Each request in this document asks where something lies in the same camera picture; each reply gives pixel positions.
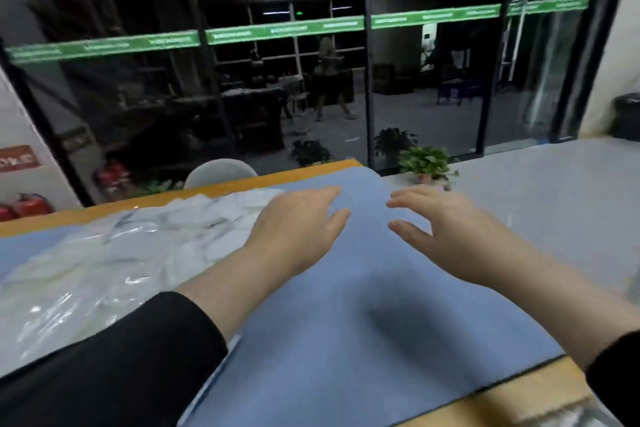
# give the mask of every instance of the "gray floor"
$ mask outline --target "gray floor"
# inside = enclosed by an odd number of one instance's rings
[[[288,159],[295,140],[319,140],[329,149],[334,160],[356,158],[367,163],[367,126],[365,120],[364,83],[362,72],[355,73],[355,99],[348,106],[358,115],[356,120],[346,120],[338,105],[324,108],[324,121],[315,122],[313,110],[298,113],[291,122],[283,117],[285,149],[268,154],[249,155],[246,162],[258,174],[294,169],[297,164]],[[517,140],[535,143],[539,128],[524,124],[524,110],[531,95],[502,92],[494,97],[490,114],[486,145],[493,146]],[[445,148],[450,155],[461,155],[476,148],[480,122],[481,98],[466,99],[460,107],[457,101],[436,104],[436,89],[416,89],[402,95],[373,94],[375,133],[387,127],[397,127],[418,135],[421,146],[435,145]],[[306,135],[294,135],[306,132]],[[383,157],[377,158],[376,169],[388,167]]]
[[[640,304],[640,142],[584,139],[454,164],[464,192],[516,233]],[[385,178],[393,187],[409,174]]]

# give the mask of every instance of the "clear plastic bag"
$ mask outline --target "clear plastic bag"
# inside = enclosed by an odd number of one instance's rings
[[[280,192],[116,213],[14,269],[0,289],[0,375],[97,333],[240,248]]]

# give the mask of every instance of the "green stripe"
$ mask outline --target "green stripe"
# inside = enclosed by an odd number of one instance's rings
[[[535,0],[528,2],[526,14],[542,14],[565,10],[584,10],[589,0]],[[510,4],[508,15],[522,13],[522,2]],[[373,29],[422,25],[430,22],[456,22],[499,17],[500,4],[475,5],[473,7],[452,7],[450,9],[416,10],[379,14],[371,17]],[[224,27],[209,29],[209,44],[231,42],[260,41],[278,39],[294,35],[329,34],[364,30],[363,16],[348,16],[331,19],[313,19],[309,21],[283,22],[251,26]],[[194,48],[199,44],[195,30],[167,32],[164,34],[145,34],[105,39],[87,39],[84,41],[54,42],[51,44],[30,44],[7,48],[7,52],[16,64],[32,62],[59,61],[76,58],[107,56],[112,54],[138,53],[144,51]]]

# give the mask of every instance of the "glass wall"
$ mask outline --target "glass wall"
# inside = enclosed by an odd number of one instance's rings
[[[413,144],[480,155],[489,107],[488,144],[539,138],[588,4],[370,0],[367,40],[364,0],[0,2],[4,48],[96,202],[221,157],[267,174],[389,169]]]

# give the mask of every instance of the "wooden table edge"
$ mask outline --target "wooden table edge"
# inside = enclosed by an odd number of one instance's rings
[[[33,218],[0,223],[0,237],[15,236],[55,227],[82,225],[112,213],[136,206],[163,206],[173,199],[186,199],[197,194],[215,197],[257,187],[277,186],[361,166],[356,160],[302,167],[239,181],[136,197],[91,208],[52,213]],[[402,427],[488,427],[513,425],[523,419],[539,417],[565,405],[589,398],[584,375],[570,358],[561,358],[526,375],[457,400],[400,424]]]

